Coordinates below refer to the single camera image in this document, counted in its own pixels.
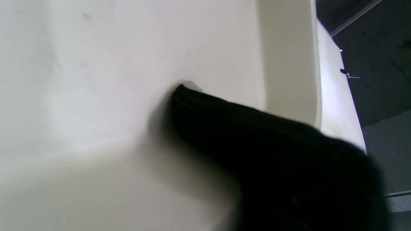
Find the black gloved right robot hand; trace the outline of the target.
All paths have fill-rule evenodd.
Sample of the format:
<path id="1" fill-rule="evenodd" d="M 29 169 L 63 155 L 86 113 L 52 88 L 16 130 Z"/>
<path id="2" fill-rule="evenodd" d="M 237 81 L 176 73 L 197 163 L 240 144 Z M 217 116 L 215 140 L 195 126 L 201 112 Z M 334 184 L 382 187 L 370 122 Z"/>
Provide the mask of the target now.
<path id="1" fill-rule="evenodd" d="M 244 231 L 389 231 L 379 167 L 307 124 L 179 85 L 176 133 L 236 175 Z"/>

